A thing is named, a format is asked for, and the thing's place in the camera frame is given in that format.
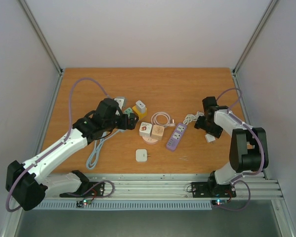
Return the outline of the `white 66W charger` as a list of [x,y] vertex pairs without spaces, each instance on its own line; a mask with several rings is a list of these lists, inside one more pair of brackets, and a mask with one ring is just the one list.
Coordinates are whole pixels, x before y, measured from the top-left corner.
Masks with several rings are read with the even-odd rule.
[[140,113],[146,112],[146,105],[141,100],[136,101],[135,105]]

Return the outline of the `small white charger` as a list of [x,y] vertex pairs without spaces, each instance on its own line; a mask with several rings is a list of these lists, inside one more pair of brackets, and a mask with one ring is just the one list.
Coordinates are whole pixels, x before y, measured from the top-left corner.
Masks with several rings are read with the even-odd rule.
[[215,141],[216,141],[216,138],[214,136],[210,135],[210,134],[206,134],[205,139],[210,144],[214,144]]

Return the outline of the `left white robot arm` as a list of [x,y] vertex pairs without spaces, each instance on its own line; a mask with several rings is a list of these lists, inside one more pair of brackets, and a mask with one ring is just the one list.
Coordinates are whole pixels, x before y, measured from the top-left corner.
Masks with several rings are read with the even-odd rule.
[[5,185],[8,191],[7,211],[13,212],[9,207],[11,198],[28,211],[53,195],[71,193],[73,196],[85,196],[89,191],[89,180],[81,172],[75,170],[53,178],[49,174],[77,151],[105,138],[105,132],[133,130],[137,122],[138,116],[124,114],[114,99],[102,100],[96,110],[78,119],[63,137],[46,150],[23,163],[15,160],[8,166]]

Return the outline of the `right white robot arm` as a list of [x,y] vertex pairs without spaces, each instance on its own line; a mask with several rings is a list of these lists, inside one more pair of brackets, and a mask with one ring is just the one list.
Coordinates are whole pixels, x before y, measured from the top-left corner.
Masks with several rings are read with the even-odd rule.
[[266,131],[253,127],[235,116],[227,106],[220,106],[214,96],[202,100],[205,114],[196,121],[195,128],[219,138],[222,132],[231,137],[229,161],[212,171],[205,182],[193,182],[195,198],[224,198],[236,196],[232,186],[245,176],[261,173],[269,165]]

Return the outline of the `white cube socket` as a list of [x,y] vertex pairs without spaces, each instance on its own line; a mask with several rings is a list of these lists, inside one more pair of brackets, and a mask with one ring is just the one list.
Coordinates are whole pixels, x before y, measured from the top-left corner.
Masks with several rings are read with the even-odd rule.
[[151,123],[142,122],[139,128],[139,135],[141,137],[150,137],[153,125]]

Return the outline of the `green charger plug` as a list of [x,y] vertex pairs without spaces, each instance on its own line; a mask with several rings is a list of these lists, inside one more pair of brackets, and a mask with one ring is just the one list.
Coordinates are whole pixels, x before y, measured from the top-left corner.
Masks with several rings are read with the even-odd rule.
[[132,108],[126,108],[124,110],[124,114],[127,114],[128,118],[132,118],[132,117],[135,117],[136,114],[134,113],[133,109]]

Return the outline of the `yellow cube socket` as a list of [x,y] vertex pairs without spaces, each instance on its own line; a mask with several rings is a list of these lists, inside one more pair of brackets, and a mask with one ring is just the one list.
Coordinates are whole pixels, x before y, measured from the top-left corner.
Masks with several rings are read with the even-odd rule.
[[132,111],[138,116],[139,121],[147,116],[147,108],[145,109],[145,112],[142,113],[136,106],[133,106]]

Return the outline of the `beige cube socket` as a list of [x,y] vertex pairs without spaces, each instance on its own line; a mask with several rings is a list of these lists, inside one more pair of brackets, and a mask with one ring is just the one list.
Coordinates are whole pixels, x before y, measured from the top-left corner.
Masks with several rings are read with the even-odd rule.
[[154,124],[151,130],[151,138],[161,141],[164,135],[165,128],[161,125]]

